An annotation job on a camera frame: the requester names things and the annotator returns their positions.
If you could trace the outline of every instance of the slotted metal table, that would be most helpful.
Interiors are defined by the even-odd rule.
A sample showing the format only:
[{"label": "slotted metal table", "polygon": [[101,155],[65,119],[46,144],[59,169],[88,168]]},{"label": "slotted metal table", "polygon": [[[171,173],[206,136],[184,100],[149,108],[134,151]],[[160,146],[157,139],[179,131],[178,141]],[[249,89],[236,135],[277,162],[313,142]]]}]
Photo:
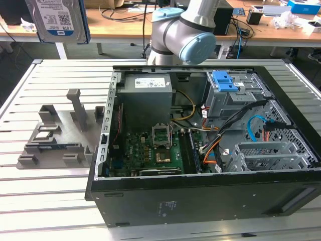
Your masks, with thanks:
[{"label": "slotted metal table", "polygon": [[[18,170],[17,158],[40,119],[42,104],[72,110],[65,97],[81,89],[86,109],[104,104],[113,65],[142,60],[35,60],[0,109],[0,240],[311,240],[321,237],[321,197],[288,217],[106,228],[94,202],[84,200],[89,170]],[[216,60],[205,65],[265,66],[321,134],[321,94],[281,60]],[[215,205],[213,200],[208,205]]]}]

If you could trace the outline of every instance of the motherboard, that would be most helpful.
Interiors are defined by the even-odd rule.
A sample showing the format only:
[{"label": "motherboard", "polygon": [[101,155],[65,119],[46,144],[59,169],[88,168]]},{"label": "motherboard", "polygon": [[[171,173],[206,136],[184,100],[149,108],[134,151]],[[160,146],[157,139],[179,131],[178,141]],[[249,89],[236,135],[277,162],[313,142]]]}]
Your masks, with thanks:
[{"label": "motherboard", "polygon": [[[124,140],[124,155],[112,158],[109,166],[109,176],[150,176],[185,174],[190,167],[184,163],[186,155],[193,156],[194,168],[200,170],[198,158],[199,147],[203,144],[200,132],[171,131],[167,132],[130,133]],[[170,140],[169,146],[158,145],[156,142]]]}]

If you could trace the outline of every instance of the white label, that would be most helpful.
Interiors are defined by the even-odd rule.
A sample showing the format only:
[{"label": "white label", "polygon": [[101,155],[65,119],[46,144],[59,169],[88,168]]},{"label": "white label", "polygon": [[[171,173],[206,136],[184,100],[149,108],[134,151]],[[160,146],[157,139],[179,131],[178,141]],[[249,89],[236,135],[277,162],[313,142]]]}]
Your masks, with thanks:
[{"label": "white label", "polygon": [[235,86],[244,86],[242,82],[233,83]]},{"label": "white label", "polygon": [[[63,5],[62,1],[63,0],[37,0],[40,15],[47,30],[74,30],[70,12],[68,8]],[[65,35],[65,32],[62,32],[57,31],[57,34]]]},{"label": "white label", "polygon": [[164,78],[137,78],[135,88],[165,88]]},{"label": "white label", "polygon": [[202,116],[203,116],[203,118],[207,118],[207,111],[206,110],[202,111]]},{"label": "white label", "polygon": [[219,165],[217,165],[217,164],[215,165],[215,170],[217,172],[222,172],[222,168],[220,168]]},{"label": "white label", "polygon": [[222,153],[222,156],[223,155],[229,155],[229,154],[230,154],[230,150],[229,149],[224,149],[223,153]]}]

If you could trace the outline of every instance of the table leg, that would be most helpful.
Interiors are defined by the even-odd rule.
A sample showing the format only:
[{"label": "table leg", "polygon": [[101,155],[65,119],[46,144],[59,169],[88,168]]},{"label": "table leg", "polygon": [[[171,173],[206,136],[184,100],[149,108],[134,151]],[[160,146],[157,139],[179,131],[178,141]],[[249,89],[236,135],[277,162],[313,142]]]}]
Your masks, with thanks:
[{"label": "table leg", "polygon": [[97,43],[98,54],[103,54],[101,43]]},{"label": "table leg", "polygon": [[60,59],[68,59],[68,50],[65,43],[56,43]]},{"label": "table leg", "polygon": [[226,59],[229,52],[230,43],[222,43],[217,59]]}]

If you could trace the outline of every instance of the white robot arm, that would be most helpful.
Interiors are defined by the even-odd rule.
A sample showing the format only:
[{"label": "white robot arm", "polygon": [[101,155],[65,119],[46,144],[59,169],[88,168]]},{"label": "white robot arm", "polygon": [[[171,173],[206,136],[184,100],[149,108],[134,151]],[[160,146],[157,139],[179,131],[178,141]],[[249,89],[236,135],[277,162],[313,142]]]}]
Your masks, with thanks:
[{"label": "white robot arm", "polygon": [[184,12],[162,8],[152,16],[152,51],[149,65],[172,65],[173,55],[188,64],[200,64],[214,51],[213,34],[220,0],[191,0]]}]

